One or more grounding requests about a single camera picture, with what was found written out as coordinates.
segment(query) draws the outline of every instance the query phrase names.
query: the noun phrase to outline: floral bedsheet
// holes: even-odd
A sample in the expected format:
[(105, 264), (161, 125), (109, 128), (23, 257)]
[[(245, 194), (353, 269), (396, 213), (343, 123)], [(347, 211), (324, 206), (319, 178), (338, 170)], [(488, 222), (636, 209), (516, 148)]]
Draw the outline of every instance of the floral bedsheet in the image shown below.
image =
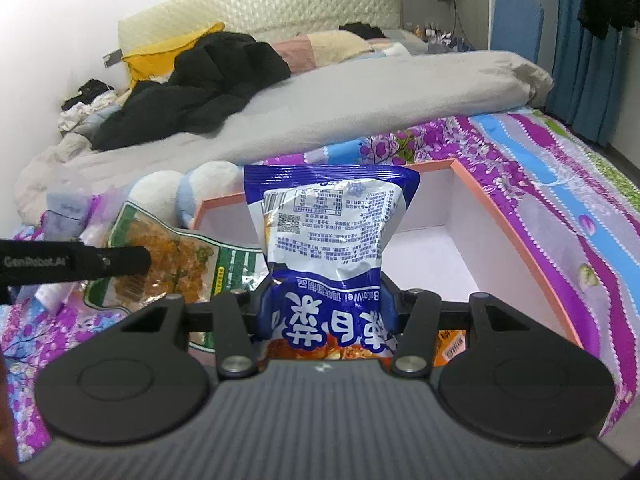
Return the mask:
[[(634, 400), (640, 380), (640, 191), (561, 123), (530, 108), (448, 117), (261, 163), (445, 158), (459, 160), (482, 185), (545, 272), (584, 348), (612, 372), (617, 394), (606, 431)], [(80, 316), (69, 304), (55, 316), (33, 303), (0, 309), (20, 460), (49, 439), (33, 399), (37, 371), (121, 315)]]

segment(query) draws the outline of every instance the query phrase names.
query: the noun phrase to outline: stuffed toy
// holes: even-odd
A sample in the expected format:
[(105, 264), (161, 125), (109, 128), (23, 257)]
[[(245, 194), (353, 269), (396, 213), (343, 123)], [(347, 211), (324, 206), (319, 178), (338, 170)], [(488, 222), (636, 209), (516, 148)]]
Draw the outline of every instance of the stuffed toy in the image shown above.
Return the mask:
[(156, 171), (137, 181), (128, 200), (171, 227), (179, 227), (176, 195), (183, 175), (178, 171)]
[(185, 174), (177, 193), (178, 220), (189, 228), (203, 200), (242, 191), (242, 169), (231, 162), (206, 162)]

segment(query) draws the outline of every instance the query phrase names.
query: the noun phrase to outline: blue chair back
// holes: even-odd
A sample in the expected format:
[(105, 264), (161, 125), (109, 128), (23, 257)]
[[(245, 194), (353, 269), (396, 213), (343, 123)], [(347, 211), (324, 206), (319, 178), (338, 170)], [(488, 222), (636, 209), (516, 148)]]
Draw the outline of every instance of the blue chair back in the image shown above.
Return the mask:
[(545, 9), (536, 0), (496, 0), (491, 50), (508, 50), (537, 63)]

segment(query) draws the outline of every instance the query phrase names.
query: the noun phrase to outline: snack bag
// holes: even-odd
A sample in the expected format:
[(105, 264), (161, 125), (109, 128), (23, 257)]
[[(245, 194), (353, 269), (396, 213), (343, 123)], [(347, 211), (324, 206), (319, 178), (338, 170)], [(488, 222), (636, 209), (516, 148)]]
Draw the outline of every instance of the snack bag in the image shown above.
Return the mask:
[(382, 251), (420, 176), (393, 166), (246, 166), (244, 191), (271, 271), (263, 358), (391, 357)]
[[(223, 290), (253, 290), (266, 276), (259, 250), (237, 247), (172, 228), (139, 206), (125, 202), (106, 240), (107, 247), (139, 245), (151, 254), (146, 276), (118, 276), (89, 282), (87, 309), (135, 312), (165, 294), (180, 292), (187, 303), (209, 301)], [(191, 348), (211, 353), (211, 333), (192, 332)]]
[(436, 343), (434, 366), (444, 366), (456, 355), (466, 349), (466, 332), (464, 330), (440, 330)]

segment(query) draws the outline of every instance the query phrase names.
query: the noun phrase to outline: quilted headboard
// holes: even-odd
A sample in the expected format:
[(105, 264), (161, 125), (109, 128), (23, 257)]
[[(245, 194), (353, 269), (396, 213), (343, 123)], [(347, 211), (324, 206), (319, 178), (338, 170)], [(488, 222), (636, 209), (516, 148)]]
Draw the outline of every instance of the quilted headboard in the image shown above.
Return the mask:
[(120, 48), (132, 49), (224, 22), (226, 30), (277, 41), (349, 22), (400, 27), (400, 0), (167, 0), (118, 23)]

